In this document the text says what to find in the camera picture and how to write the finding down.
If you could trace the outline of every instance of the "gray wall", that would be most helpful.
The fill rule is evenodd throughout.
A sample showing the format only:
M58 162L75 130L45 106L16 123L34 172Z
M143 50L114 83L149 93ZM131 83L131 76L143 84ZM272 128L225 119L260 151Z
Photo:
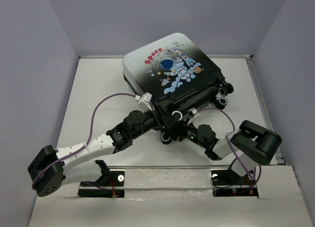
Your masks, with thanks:
M0 0L0 226L27 226L27 167L56 146L78 63L48 0Z
M174 32L205 53L254 54L285 0L49 0L80 56L124 55Z
M315 224L315 0L287 0L254 57L285 161Z

